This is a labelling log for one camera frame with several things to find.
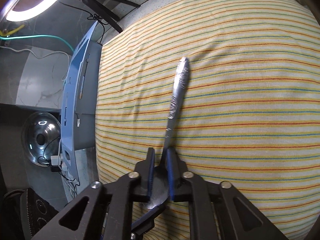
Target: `metal spoon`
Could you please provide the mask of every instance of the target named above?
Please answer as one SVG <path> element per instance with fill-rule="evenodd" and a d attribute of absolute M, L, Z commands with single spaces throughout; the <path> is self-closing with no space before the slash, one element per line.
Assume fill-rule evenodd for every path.
<path fill-rule="evenodd" d="M 174 77 L 167 129 L 164 136 L 164 146 L 160 164 L 154 168 L 153 186 L 150 201 L 144 204 L 148 209 L 152 209 L 162 204 L 169 196 L 168 175 L 165 167 L 165 160 L 167 157 L 166 150 L 170 146 L 173 129 L 179 117 L 180 109 L 187 90 L 188 81 L 189 61 L 186 57 L 183 57 L 178 63 Z"/>

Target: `pot lid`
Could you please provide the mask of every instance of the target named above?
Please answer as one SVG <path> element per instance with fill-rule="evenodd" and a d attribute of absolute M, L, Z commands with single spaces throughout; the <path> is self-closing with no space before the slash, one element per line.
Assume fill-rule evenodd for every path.
<path fill-rule="evenodd" d="M 25 153 L 37 165 L 48 166 L 47 160 L 58 154 L 60 123 L 52 114 L 36 112 L 30 115 L 21 136 Z"/>

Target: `black speaker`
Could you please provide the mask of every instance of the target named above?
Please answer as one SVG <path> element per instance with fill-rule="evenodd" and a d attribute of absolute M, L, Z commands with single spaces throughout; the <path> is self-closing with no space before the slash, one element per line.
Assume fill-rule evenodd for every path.
<path fill-rule="evenodd" d="M 58 211 L 28 188 L 20 197 L 20 216 L 25 240 L 30 240 Z"/>

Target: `striped bed sheet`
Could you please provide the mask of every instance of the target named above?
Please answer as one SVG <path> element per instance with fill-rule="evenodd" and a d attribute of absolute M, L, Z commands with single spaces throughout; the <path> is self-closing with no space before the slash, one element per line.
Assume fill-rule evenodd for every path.
<path fill-rule="evenodd" d="M 174 137 L 205 180 L 232 182 L 289 239 L 320 213 L 320 27 L 295 0 L 179 0 L 103 46 L 96 109 L 100 180 L 159 161 L 173 77 L 191 79 Z M 134 205 L 133 219 L 146 211 Z M 144 239 L 189 239 L 169 203 Z"/>

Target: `metal screw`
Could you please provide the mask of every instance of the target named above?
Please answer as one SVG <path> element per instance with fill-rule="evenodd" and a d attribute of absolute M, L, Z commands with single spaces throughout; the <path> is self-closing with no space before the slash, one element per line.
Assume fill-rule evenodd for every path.
<path fill-rule="evenodd" d="M 193 174 L 191 171 L 186 171 L 186 172 L 184 172 L 184 173 L 182 174 L 182 176 L 183 176 L 184 178 L 187 178 L 187 179 L 192 178 L 193 175 L 194 175 L 194 174 Z"/>
<path fill-rule="evenodd" d="M 92 188 L 99 188 L 102 185 L 100 181 L 94 181 L 91 183 Z"/>
<path fill-rule="evenodd" d="M 221 182 L 222 188 L 231 188 L 232 184 L 229 181 L 223 181 Z"/>
<path fill-rule="evenodd" d="M 137 173 L 136 171 L 132 171 L 128 174 L 129 178 L 134 179 L 140 176 L 139 173 Z"/>

